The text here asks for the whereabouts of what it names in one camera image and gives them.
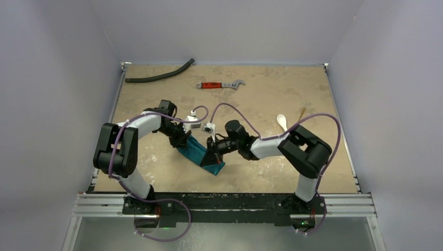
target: teal cloth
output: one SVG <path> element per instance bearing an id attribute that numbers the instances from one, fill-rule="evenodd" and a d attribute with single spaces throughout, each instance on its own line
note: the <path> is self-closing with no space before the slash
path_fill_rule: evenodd
<path id="1" fill-rule="evenodd" d="M 187 147 L 185 149 L 177 148 L 177 150 L 187 159 L 194 162 L 197 166 L 200 166 L 200 162 L 202 162 L 203 156 L 206 152 L 206 148 L 202 146 L 192 135 L 189 135 L 188 137 Z M 225 162 L 221 162 L 217 165 L 210 165 L 202 168 L 213 175 L 217 175 L 224 166 Z"/>

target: beige work surface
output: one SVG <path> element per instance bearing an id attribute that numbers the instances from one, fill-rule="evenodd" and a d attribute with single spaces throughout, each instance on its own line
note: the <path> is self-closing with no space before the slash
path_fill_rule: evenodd
<path id="1" fill-rule="evenodd" d="M 177 66 L 132 65 L 126 77 L 146 77 L 173 71 Z M 200 82 L 232 82 L 243 80 L 237 90 L 230 88 L 197 89 Z M 335 115 L 328 80 L 322 67 L 298 66 L 209 66 L 196 65 L 182 74 L 145 84 L 124 83 L 113 122 L 122 122 L 140 114 L 144 109 L 157 107 L 161 99 L 178 106 L 177 118 L 184 119 L 199 105 L 212 113 L 220 102 L 234 105 L 250 120 L 262 136 L 283 132 L 278 114 L 286 116 L 288 127 L 294 124 L 306 107 L 305 116 L 315 112 Z M 203 109 L 197 116 L 203 117 Z M 217 110 L 216 131 L 226 135 L 224 125 L 232 119 L 240 120 L 250 135 L 252 129 L 231 108 Z M 333 148 L 337 128 L 332 119 L 316 117 L 303 123 L 308 130 L 325 140 Z M 209 134 L 193 129 L 192 135 L 206 147 Z M 138 142 L 137 168 L 155 191 L 183 192 L 294 192 L 298 173 L 283 156 L 259 161 L 246 161 L 237 152 L 224 156 L 225 167 L 217 176 L 205 171 L 172 148 L 161 133 L 152 133 Z M 114 180 L 100 172 L 95 191 L 123 191 Z M 338 153 L 324 174 L 321 193 L 356 193 L 347 152 L 340 142 Z"/>

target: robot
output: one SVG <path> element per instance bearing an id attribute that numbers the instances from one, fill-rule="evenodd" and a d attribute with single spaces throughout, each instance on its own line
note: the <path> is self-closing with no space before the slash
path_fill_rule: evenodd
<path id="1" fill-rule="evenodd" d="M 120 184 L 127 191 L 131 191 L 125 198 L 126 208 L 122 211 L 124 214 L 153 214 L 154 211 L 161 209 L 162 212 L 169 212 L 167 215 L 169 215 L 168 221 L 170 223 L 175 224 L 175 222 L 185 221 L 183 213 L 180 213 L 180 209 L 178 209 L 179 207 L 171 207 L 170 203 L 146 203 L 138 200 L 138 198 L 143 198 L 147 201 L 155 201 L 166 196 L 164 193 L 155 192 L 153 186 L 148 184 L 136 169 L 138 140 L 149 133 L 160 132 L 168 137 L 172 147 L 179 149 L 189 147 L 187 142 L 191 135 L 191 128 L 196 127 L 195 125 L 199 121 L 194 116 L 188 116 L 186 121 L 189 121 L 189 123 L 175 122 L 172 118 L 175 117 L 176 109 L 176 105 L 171 101 L 162 100 L 158 107 L 145 109 L 141 116 L 138 116 L 131 123 L 128 123 L 128 121 L 118 124 L 105 123 L 101 128 L 94 154 L 94 167 L 105 174 L 117 177 Z M 246 215 L 246 213 L 242 215 L 235 214 L 236 210 L 232 212 L 225 211 L 223 216 L 229 213 L 235 214 L 235 216 L 226 216 L 223 218 L 224 220 L 220 220 L 219 216 L 211 218 L 211 216 L 208 216 L 209 214 L 202 216 L 199 214 L 201 210 L 198 210 L 202 207 L 202 203 L 193 204 L 193 200 L 191 200 L 198 195 L 183 194 L 182 201 L 184 202 L 187 199 L 191 204 L 189 206 L 193 213 L 193 222 L 205 222 L 205 219 L 211 218 L 210 222 L 273 222 L 277 226 L 292 225 L 295 229 L 315 227 L 315 220 L 311 218 L 299 219 L 292 216 L 310 215 L 312 211 L 323 213 L 326 210 L 324 200 L 320 199 L 316 188 L 321 168 L 327 163 L 332 153 L 331 147 L 326 142 L 301 125 L 284 136 L 276 135 L 267 139 L 249 135 L 238 120 L 231 120 L 225 124 L 227 136 L 216 135 L 215 127 L 210 123 L 203 127 L 203 131 L 210 133 L 211 136 L 206 140 L 206 152 L 199 164 L 201 167 L 221 163 L 225 154 L 236 151 L 247 161 L 259 161 L 270 156 L 284 156 L 300 175 L 297 188 L 292 194 L 265 194 L 263 198 L 254 200 L 252 198 L 255 198 L 255 196 L 244 195 L 249 196 L 246 198 L 242 197 L 242 194 L 231 198 L 232 202 L 230 203 L 234 204 L 241 202 L 236 202 L 236 198 L 239 198 L 238 200 L 242 198 L 243 200 L 250 200 L 249 206 L 236 205 L 235 208 L 239 210 L 250 209 L 251 204 L 253 204 L 256 208 L 266 210 L 267 215 L 262 215 L 262 217 L 271 219 L 255 220 L 254 218 L 252 220 L 252 217 Z M 114 146 L 119 133 L 121 135 L 118 146 Z M 109 173 L 110 164 L 112 166 L 111 174 Z M 212 196 L 221 198 L 218 194 L 212 194 Z M 226 207 L 225 202 L 217 199 L 206 200 L 205 203 L 210 205 L 206 208 Z M 174 212 L 176 212 L 177 217 L 171 219 Z"/>

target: gray wall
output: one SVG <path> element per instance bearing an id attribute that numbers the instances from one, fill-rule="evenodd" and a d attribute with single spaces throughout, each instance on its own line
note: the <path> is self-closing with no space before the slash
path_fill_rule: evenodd
<path id="1" fill-rule="evenodd" d="M 87 0 L 0 2 L 0 250 L 60 250 L 120 64 Z"/>
<path id="2" fill-rule="evenodd" d="M 363 0 L 91 0 L 121 61 L 331 59 Z"/>
<path id="3" fill-rule="evenodd" d="M 443 2 L 364 1 L 329 64 L 388 250 L 443 246 Z"/>

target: metal frame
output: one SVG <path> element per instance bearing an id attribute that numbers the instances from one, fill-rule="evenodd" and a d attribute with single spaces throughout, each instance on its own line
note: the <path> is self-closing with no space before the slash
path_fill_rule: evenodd
<path id="1" fill-rule="evenodd" d="M 128 66 L 131 65 L 129 62 L 122 63 L 122 76 L 120 78 L 118 91 L 116 97 L 114 99 L 114 104 L 111 110 L 111 115 L 109 117 L 109 122 L 112 122 L 114 117 L 114 112 L 117 106 L 117 102 L 119 99 L 119 95 L 124 83 L 124 79 L 126 76 L 126 71 Z M 328 75 L 326 72 L 326 67 L 324 67 L 325 75 L 328 79 Z M 337 113 L 337 118 L 340 121 L 338 116 L 338 111 L 335 105 L 334 97 L 332 96 L 332 100 L 334 103 L 335 112 Z M 343 141 L 345 144 L 346 152 L 348 154 L 349 163 L 351 165 L 352 173 L 354 175 L 355 184 L 357 187 L 357 194 L 323 194 L 325 198 L 325 202 L 328 209 L 327 217 L 342 217 L 342 218 L 366 218 L 368 221 L 368 228 L 371 238 L 374 243 L 374 247 L 377 251 L 385 251 L 385 245 L 381 237 L 381 233 L 379 231 L 379 226 L 377 222 L 377 213 L 374 207 L 374 202 L 372 200 L 371 194 L 362 194 L 360 192 L 360 186 L 355 174 L 354 165 L 351 160 L 351 156 L 349 155 L 349 149 L 347 146 L 346 138 L 343 134 Z M 98 176 L 98 170 L 96 170 L 93 174 L 91 187 L 92 190 L 96 184 Z M 133 218 L 135 215 L 122 214 L 123 209 L 123 197 L 125 194 L 123 193 L 92 193 L 92 194 L 79 194 L 77 196 L 77 200 L 74 205 L 72 218 L 69 224 L 69 228 L 66 234 L 65 243 L 63 245 L 63 251 L 74 250 L 75 242 L 77 239 L 79 227 L 81 225 L 81 221 L 83 218 L 114 218 L 114 217 L 125 217 L 125 218 Z M 292 219 L 295 218 L 306 218 L 309 215 L 291 215 Z M 138 218 L 156 218 L 156 215 L 137 215 Z"/>

